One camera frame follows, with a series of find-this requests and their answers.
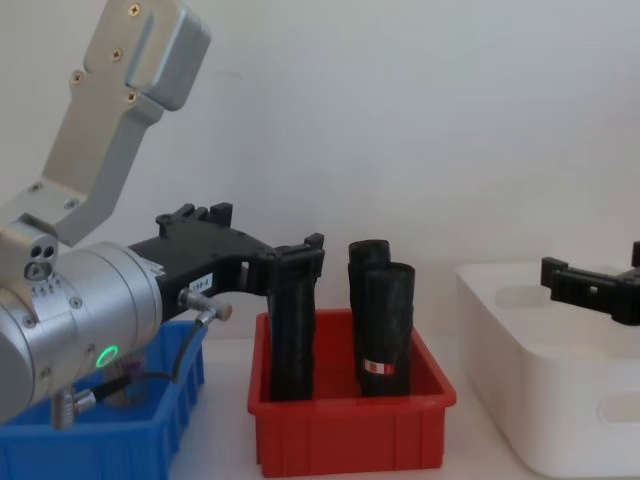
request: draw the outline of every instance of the green indicator light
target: green indicator light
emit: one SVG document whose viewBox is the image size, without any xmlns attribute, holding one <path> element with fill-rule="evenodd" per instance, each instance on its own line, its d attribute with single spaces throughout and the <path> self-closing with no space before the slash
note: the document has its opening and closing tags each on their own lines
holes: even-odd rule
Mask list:
<svg viewBox="0 0 640 480">
<path fill-rule="evenodd" d="M 111 361 L 118 356 L 119 351 L 120 349 L 117 345 L 111 345 L 110 347 L 105 348 L 104 352 L 102 352 L 98 357 L 96 367 L 102 368 L 108 363 L 111 363 Z"/>
</svg>

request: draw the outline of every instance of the black foam cylinder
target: black foam cylinder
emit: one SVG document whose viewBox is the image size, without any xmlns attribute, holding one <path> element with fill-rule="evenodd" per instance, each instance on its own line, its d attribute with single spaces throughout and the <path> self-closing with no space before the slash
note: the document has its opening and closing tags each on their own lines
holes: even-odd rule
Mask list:
<svg viewBox="0 0 640 480">
<path fill-rule="evenodd" d="M 366 273 L 363 397 L 409 395 L 415 269 L 401 263 Z"/>
<path fill-rule="evenodd" d="M 365 318 L 365 274 L 367 270 L 388 265 L 391 250 L 386 240 L 364 240 L 349 245 L 349 284 L 353 314 L 353 358 L 358 381 L 362 371 L 362 331 Z"/>
<path fill-rule="evenodd" d="M 315 279 L 279 285 L 269 296 L 271 401 L 313 397 Z"/>
</svg>

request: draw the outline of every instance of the white plastic container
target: white plastic container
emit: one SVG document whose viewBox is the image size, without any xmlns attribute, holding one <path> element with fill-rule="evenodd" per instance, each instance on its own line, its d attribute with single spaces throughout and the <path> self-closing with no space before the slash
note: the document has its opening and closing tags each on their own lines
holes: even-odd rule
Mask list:
<svg viewBox="0 0 640 480">
<path fill-rule="evenodd" d="M 529 467 L 640 476 L 640 327 L 552 302 L 539 263 L 461 267 L 458 305 L 462 366 Z"/>
</svg>

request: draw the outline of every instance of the blue plastic bin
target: blue plastic bin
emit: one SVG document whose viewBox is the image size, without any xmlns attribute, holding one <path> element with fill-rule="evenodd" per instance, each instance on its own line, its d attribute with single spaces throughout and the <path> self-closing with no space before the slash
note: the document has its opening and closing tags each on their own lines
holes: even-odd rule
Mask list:
<svg viewBox="0 0 640 480">
<path fill-rule="evenodd" d="M 146 349 L 146 369 L 170 372 L 192 325 L 163 325 Z M 49 425 L 45 402 L 0 428 L 0 480 L 167 480 L 204 383 L 205 335 L 202 329 L 187 351 L 180 384 L 148 380 L 149 401 L 142 405 L 119 409 L 102 404 L 80 415 L 71 430 L 58 432 Z M 97 373 L 76 388 L 102 381 Z"/>
</svg>

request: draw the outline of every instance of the red plastic bin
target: red plastic bin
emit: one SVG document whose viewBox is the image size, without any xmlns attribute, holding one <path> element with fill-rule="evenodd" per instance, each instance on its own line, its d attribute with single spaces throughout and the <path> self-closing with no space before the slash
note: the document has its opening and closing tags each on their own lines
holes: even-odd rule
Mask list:
<svg viewBox="0 0 640 480">
<path fill-rule="evenodd" d="M 350 310 L 318 311 L 314 399 L 272 403 L 269 320 L 258 316 L 249 412 L 265 477 L 442 465 L 445 409 L 456 393 L 418 333 L 411 337 L 411 395 L 389 398 L 360 398 L 352 335 Z"/>
</svg>

